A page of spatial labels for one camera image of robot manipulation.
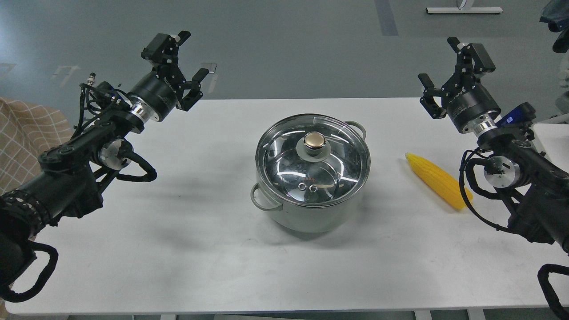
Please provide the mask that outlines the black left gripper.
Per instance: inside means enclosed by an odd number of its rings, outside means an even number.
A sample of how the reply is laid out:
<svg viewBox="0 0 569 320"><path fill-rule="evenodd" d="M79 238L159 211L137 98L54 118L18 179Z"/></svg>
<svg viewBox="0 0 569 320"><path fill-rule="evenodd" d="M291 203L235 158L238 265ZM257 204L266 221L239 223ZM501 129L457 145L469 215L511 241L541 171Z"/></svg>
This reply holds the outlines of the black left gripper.
<svg viewBox="0 0 569 320"><path fill-rule="evenodd" d="M128 92L130 100L142 100L150 107L155 121L163 121L176 105L179 110L189 111L203 97L201 82L209 75L209 69L199 69L191 81L186 81L177 65L179 49L190 37L189 31L164 35L159 45L160 60L151 61L151 72Z"/></svg>

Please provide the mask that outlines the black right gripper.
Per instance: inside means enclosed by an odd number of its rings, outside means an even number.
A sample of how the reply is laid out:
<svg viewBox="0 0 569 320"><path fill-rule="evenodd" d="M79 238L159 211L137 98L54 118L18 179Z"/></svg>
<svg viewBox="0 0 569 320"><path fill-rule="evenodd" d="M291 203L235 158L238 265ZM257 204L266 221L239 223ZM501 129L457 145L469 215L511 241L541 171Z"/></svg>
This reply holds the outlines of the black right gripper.
<svg viewBox="0 0 569 320"><path fill-rule="evenodd" d="M418 79L424 87L421 105L433 119L448 115L459 133L467 133L469 122L488 115L495 120L501 112L494 98L481 84L481 75L476 74L475 53L478 43L462 43L458 38L447 38L448 44L457 55L454 73L442 86L436 88L426 73L419 73ZM440 97L440 106L435 97Z"/></svg>

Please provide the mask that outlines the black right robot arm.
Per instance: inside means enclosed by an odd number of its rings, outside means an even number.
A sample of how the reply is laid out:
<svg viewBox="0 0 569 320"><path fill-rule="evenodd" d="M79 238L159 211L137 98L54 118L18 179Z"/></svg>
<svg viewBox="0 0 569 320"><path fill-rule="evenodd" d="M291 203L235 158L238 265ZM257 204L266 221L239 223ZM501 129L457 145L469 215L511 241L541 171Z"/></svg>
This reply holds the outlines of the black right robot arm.
<svg viewBox="0 0 569 320"><path fill-rule="evenodd" d="M481 83L483 75L496 68L484 45L454 37L447 42L457 56L453 75L437 88L429 75L419 74L424 87L419 101L432 118L449 117L459 133L477 137L477 148L465 151L461 159L462 199L478 219L497 231L529 242L557 243L568 252L568 173L533 148L535 109L522 103L500 117L498 104ZM502 201L510 213L508 225L482 217L472 207L464 184L484 198Z"/></svg>

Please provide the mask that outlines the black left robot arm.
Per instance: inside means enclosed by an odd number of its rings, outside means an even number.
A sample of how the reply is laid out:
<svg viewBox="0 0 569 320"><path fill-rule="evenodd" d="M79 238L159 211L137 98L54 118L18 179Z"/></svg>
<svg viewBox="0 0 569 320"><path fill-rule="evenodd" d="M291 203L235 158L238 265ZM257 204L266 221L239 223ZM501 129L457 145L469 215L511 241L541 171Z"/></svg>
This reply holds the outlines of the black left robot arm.
<svg viewBox="0 0 569 320"><path fill-rule="evenodd" d="M1 197L1 298L20 303L44 288L55 270L55 248L32 241L62 217L83 217L102 208L113 180L151 182L157 172L126 140L149 120L163 121L177 108L189 111L202 97L208 69L190 80L178 66L180 46L191 36L157 34L141 57L152 69L129 92L92 73L80 85L80 118L68 142L38 156L41 172Z"/></svg>

